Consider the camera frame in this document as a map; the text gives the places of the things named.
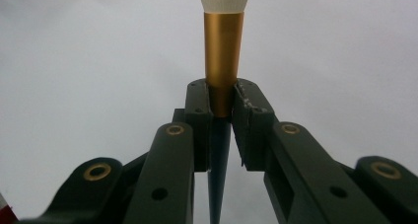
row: brass insert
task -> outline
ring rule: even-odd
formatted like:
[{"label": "brass insert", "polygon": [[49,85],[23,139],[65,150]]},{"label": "brass insert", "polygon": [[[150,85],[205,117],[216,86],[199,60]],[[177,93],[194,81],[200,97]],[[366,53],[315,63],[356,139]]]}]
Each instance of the brass insert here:
[{"label": "brass insert", "polygon": [[301,132],[301,130],[299,129],[299,127],[290,124],[290,123],[286,123],[282,125],[282,130],[285,131],[285,133],[289,133],[289,134],[297,134],[299,132]]},{"label": "brass insert", "polygon": [[206,83],[216,117],[231,115],[243,22],[244,13],[204,14]]},{"label": "brass insert", "polygon": [[402,177],[399,170],[385,162],[375,162],[371,165],[372,170],[384,178],[398,180]]},{"label": "brass insert", "polygon": [[84,172],[84,179],[89,182],[99,181],[107,177],[110,171],[111,166],[108,163],[96,163]]},{"label": "brass insert", "polygon": [[166,133],[169,135],[179,135],[184,133],[184,128],[180,125],[171,125],[166,128]]}]

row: gray background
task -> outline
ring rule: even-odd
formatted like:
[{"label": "gray background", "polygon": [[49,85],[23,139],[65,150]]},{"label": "gray background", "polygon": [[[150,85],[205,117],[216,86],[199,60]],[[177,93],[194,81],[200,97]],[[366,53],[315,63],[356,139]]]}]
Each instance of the gray background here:
[{"label": "gray background", "polygon": [[[200,0],[0,0],[0,192],[38,216],[81,163],[145,153],[204,77]],[[336,160],[418,174],[418,0],[249,0],[239,77]],[[275,223],[231,145],[222,223]],[[208,223],[196,175],[195,223]]]}]

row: gold metal tube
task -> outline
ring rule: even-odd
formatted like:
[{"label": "gold metal tube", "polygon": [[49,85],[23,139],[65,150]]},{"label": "gold metal tube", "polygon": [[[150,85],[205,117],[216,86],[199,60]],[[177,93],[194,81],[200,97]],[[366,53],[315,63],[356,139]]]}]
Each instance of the gold metal tube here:
[{"label": "gold metal tube", "polygon": [[244,13],[204,15],[206,83],[216,117],[231,115],[243,22]]}]

